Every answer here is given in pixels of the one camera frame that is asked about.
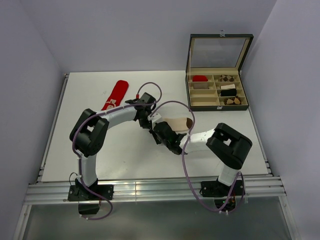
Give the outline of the beige sock brown toe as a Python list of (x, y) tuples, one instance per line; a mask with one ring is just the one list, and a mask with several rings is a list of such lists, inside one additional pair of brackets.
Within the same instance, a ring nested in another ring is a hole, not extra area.
[(188, 131), (193, 126), (193, 120), (189, 117), (164, 118), (171, 129), (175, 132)]

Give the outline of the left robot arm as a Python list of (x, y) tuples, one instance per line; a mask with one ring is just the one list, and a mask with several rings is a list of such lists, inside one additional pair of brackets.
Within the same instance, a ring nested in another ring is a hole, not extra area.
[(77, 181), (81, 184), (79, 194), (82, 197), (91, 200), (98, 193), (96, 158), (107, 130), (128, 121), (147, 122), (156, 103), (156, 99), (145, 92), (139, 98), (127, 100), (123, 106), (100, 112), (88, 108), (82, 112), (69, 135), (72, 151), (78, 156)]

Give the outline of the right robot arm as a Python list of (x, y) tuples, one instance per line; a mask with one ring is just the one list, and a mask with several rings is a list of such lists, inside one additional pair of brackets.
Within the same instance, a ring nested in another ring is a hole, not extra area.
[(200, 133), (176, 133), (165, 121), (150, 130), (157, 144), (172, 153), (184, 156), (192, 152), (211, 151), (223, 163), (216, 189), (222, 195), (234, 188), (234, 180), (253, 146), (252, 141), (225, 123)]

